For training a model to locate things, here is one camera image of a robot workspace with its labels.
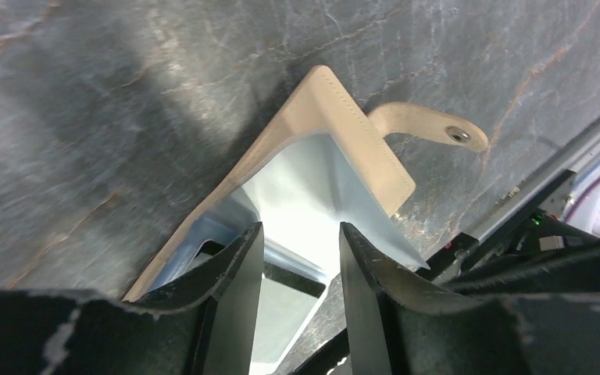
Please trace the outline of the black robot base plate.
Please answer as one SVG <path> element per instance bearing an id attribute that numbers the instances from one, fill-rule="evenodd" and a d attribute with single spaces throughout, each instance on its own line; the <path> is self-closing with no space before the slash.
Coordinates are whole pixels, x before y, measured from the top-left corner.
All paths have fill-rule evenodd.
<path id="1" fill-rule="evenodd" d="M 481 236 L 460 233 L 429 258 L 430 270 L 419 275 L 442 283 L 481 264 L 506 238 L 536 216 L 548 213 L 560 215 L 565 208 L 565 195 L 570 193 L 576 173 L 572 170 L 544 170 L 521 185 L 520 192 L 505 200 L 493 213 L 491 222 Z M 327 297 L 320 303 L 298 341 L 283 358 L 275 374 L 299 374 L 311 365 L 332 367 L 347 355 L 342 279 L 337 275 L 328 284 Z"/>

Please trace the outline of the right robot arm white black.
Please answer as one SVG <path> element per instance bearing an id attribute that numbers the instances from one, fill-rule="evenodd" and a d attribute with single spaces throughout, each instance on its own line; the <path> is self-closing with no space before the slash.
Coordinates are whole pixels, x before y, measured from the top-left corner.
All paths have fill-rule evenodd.
<path id="1" fill-rule="evenodd" d="M 441 286 L 461 295 L 600 293 L 600 238 L 545 218 L 503 255 Z"/>

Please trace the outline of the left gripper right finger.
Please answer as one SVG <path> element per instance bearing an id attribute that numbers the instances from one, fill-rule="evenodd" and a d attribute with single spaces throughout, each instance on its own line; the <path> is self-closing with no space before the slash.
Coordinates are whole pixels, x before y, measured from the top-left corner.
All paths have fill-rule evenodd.
<path id="1" fill-rule="evenodd" d="M 479 302 L 446 291 L 340 225 L 341 276 L 355 374 L 494 374 Z"/>

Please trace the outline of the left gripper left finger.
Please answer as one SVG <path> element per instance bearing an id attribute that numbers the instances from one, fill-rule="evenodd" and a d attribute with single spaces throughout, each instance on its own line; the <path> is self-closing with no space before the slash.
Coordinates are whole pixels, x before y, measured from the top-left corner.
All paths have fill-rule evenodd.
<path id="1" fill-rule="evenodd" d="M 139 298 L 162 316 L 193 312 L 183 372 L 246 374 L 263 273 L 263 224 L 252 224 L 211 259 Z"/>

